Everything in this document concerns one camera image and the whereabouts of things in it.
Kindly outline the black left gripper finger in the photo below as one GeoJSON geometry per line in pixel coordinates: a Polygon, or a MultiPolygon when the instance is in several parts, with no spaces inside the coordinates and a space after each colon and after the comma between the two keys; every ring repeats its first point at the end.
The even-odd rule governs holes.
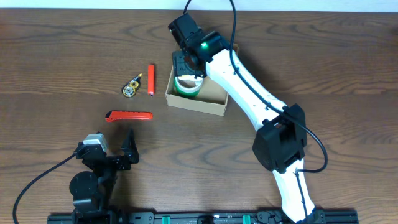
{"type": "Polygon", "coordinates": [[[130,164],[137,164],[139,162],[139,153],[132,129],[129,130],[126,139],[123,141],[121,150],[124,152],[124,158],[127,159],[130,164]]]}
{"type": "Polygon", "coordinates": [[[77,152],[87,152],[90,150],[91,144],[78,143],[77,152]]]}

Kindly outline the beige masking tape roll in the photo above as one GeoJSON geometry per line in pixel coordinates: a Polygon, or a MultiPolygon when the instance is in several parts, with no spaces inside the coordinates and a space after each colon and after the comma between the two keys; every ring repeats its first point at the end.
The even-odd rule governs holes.
{"type": "Polygon", "coordinates": [[[203,78],[202,77],[196,77],[194,75],[182,75],[182,76],[177,76],[175,83],[177,86],[186,92],[193,92],[197,91],[201,88],[203,84],[203,78]]]}

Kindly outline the green tape roll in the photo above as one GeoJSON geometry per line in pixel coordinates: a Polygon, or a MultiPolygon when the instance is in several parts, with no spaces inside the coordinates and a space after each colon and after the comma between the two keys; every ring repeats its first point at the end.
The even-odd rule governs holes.
{"type": "Polygon", "coordinates": [[[186,97],[195,97],[203,85],[202,77],[194,75],[182,75],[174,78],[176,91],[186,97]]]}

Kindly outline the red stapler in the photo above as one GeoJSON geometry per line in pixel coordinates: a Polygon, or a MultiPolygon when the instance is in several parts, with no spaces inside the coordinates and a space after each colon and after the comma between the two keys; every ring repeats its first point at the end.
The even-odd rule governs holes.
{"type": "Polygon", "coordinates": [[[150,64],[148,66],[148,82],[147,82],[147,92],[150,96],[155,95],[155,65],[150,64]]]}

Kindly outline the brown cardboard box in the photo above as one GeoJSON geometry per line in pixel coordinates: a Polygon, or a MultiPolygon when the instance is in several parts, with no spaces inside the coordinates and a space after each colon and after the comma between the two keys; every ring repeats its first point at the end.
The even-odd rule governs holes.
{"type": "Polygon", "coordinates": [[[198,111],[202,113],[223,116],[228,104],[228,93],[219,84],[208,78],[203,78],[203,85],[195,97],[186,97],[176,91],[174,69],[170,72],[169,82],[165,92],[169,106],[198,111]]]}

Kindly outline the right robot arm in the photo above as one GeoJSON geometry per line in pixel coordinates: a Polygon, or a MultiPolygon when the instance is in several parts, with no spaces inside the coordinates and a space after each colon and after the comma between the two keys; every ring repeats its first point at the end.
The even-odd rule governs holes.
{"type": "Polygon", "coordinates": [[[179,50],[172,54],[174,88],[196,97],[205,78],[217,83],[240,106],[256,131],[252,150],[271,171],[282,210],[293,222],[309,222],[315,206],[304,179],[304,147],[310,131],[299,105],[288,107],[269,93],[240,62],[230,42],[217,32],[174,34],[179,50]]]}

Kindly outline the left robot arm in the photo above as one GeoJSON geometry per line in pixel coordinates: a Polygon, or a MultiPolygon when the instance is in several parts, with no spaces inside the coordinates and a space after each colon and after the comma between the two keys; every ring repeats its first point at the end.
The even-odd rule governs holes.
{"type": "Polygon", "coordinates": [[[75,175],[69,185],[75,215],[79,219],[100,217],[109,210],[109,200],[117,180],[117,172],[130,170],[139,161],[136,144],[125,140],[123,155],[108,156],[100,144],[80,142],[73,155],[90,170],[75,175]]]}

